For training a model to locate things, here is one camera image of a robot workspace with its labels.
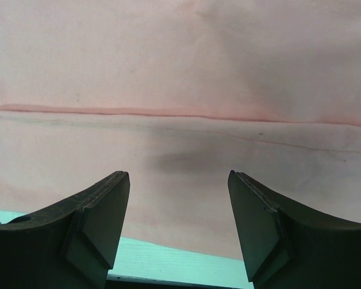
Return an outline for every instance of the mint green table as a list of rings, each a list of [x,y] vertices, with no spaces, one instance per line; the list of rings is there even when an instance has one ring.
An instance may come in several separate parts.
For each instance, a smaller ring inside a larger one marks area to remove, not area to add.
[[[24,215],[0,211],[0,222]],[[253,289],[242,261],[121,238],[108,278],[141,278],[180,283]]]

